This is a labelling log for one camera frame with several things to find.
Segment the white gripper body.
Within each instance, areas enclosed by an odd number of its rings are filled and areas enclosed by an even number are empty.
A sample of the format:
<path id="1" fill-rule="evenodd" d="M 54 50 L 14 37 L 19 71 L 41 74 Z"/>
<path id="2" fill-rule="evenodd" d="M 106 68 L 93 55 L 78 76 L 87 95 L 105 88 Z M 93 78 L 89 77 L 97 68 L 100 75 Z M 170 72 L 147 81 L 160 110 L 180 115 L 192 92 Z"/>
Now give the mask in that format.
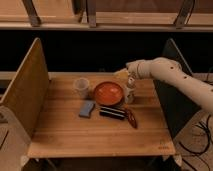
<path id="1" fill-rule="evenodd" d="M 126 80 L 126 86 L 128 88 L 135 87 L 135 80 L 139 78 L 138 62 L 130 62 L 126 64 L 126 67 L 118 70 L 114 73 L 114 76 L 118 79 Z"/>

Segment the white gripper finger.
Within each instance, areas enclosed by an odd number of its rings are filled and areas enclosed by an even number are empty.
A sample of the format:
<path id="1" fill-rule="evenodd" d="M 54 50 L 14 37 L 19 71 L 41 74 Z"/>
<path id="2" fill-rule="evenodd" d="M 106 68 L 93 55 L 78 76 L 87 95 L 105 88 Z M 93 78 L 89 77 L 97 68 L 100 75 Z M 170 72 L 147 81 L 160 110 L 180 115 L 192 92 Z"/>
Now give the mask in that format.
<path id="1" fill-rule="evenodd" d="M 124 94 L 125 94 L 125 103 L 129 103 L 130 93 L 128 87 L 125 87 Z"/>
<path id="2" fill-rule="evenodd" d="M 134 88 L 130 89 L 129 91 L 129 103 L 134 101 Z"/>

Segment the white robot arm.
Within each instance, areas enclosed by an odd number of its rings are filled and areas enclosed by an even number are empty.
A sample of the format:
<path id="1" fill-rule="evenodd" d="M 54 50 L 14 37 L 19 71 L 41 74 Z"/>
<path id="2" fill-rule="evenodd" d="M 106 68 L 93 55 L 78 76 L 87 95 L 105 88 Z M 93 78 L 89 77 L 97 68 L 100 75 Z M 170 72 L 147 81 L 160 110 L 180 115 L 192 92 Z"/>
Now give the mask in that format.
<path id="1" fill-rule="evenodd" d="M 136 60 L 114 73 L 118 78 L 153 78 L 174 86 L 206 112 L 213 114 L 213 86 L 184 73 L 174 60 L 158 57 Z"/>

